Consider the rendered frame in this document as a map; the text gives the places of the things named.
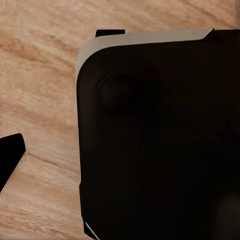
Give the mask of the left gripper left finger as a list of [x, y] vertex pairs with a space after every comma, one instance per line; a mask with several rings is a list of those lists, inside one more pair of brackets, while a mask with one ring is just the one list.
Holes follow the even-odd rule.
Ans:
[[0, 192], [25, 152], [25, 142], [21, 133], [0, 138]]

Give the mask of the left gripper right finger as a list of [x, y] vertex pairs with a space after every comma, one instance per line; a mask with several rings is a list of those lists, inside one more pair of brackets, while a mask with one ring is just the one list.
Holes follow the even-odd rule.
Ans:
[[240, 172], [240, 135], [229, 133], [225, 143], [225, 152]]

